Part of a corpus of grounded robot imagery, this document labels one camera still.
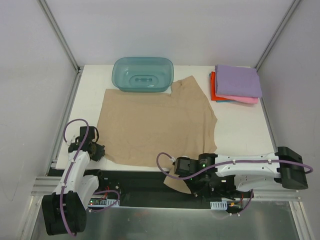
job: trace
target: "translucent blue container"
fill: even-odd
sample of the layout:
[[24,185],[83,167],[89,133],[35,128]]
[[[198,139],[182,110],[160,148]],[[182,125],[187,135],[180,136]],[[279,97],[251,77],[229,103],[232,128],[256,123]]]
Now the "translucent blue container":
[[124,92],[160,93],[174,80],[174,65],[163,57],[124,57],[116,61],[112,83]]

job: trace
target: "tabletop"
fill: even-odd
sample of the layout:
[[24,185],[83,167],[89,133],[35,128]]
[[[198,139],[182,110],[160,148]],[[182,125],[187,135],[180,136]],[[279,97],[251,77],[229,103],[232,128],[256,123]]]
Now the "tabletop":
[[[106,89],[117,89],[112,84],[112,70],[113,65],[84,66],[69,121],[82,118],[87,120],[90,126],[97,126]],[[174,66],[174,81],[194,76],[210,101],[217,118],[214,130],[214,141],[217,146],[215,153],[247,156],[273,152],[272,140],[260,101],[254,105],[211,101],[209,74],[214,70],[214,66]],[[79,135],[80,126],[84,126],[81,121],[68,126],[66,139],[69,143]],[[62,142],[56,169],[64,169],[67,162],[68,145]],[[91,161],[87,168],[112,171],[159,171],[155,167],[116,164],[105,157],[99,162]]]

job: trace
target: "beige cloth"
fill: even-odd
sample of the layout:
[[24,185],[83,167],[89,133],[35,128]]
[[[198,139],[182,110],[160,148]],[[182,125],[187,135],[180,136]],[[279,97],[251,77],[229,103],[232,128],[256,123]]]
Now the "beige cloth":
[[[157,167],[160,152],[198,159],[199,154],[217,149],[217,119],[195,78],[176,81],[171,89],[171,94],[105,91],[97,128],[106,158],[117,164]],[[159,162],[163,168],[172,168],[166,156]],[[181,180],[167,177],[165,184],[190,193]]]

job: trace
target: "gray floor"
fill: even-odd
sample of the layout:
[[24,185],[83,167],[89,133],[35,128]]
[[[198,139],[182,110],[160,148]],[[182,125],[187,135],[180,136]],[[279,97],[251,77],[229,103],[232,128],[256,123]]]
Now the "gray floor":
[[[40,209],[32,240],[74,239],[48,236]],[[77,240],[298,240],[288,202],[251,203],[240,216],[225,211],[168,208],[111,208],[88,213]]]

